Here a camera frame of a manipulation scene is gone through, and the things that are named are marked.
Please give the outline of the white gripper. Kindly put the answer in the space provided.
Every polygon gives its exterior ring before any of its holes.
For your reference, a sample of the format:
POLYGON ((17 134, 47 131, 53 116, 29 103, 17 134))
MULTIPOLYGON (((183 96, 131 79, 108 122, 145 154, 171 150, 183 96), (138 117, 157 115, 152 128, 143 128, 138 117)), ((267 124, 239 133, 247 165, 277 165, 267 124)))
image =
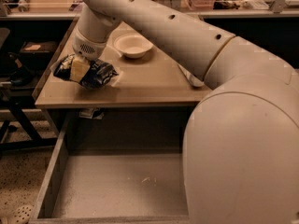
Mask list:
POLYGON ((107 31, 105 29, 77 26, 72 48, 77 55, 81 56, 75 56, 71 63, 70 79, 80 82, 90 69, 90 61, 99 58, 106 45, 107 31))

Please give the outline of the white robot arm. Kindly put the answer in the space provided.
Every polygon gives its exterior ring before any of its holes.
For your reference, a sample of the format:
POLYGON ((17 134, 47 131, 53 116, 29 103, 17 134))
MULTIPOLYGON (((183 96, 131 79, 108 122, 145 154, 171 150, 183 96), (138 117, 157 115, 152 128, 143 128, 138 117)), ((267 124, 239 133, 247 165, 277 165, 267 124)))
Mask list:
POLYGON ((75 52, 124 21, 211 92, 183 141, 191 224, 298 224, 298 74, 249 41, 151 0, 83 0, 75 52))

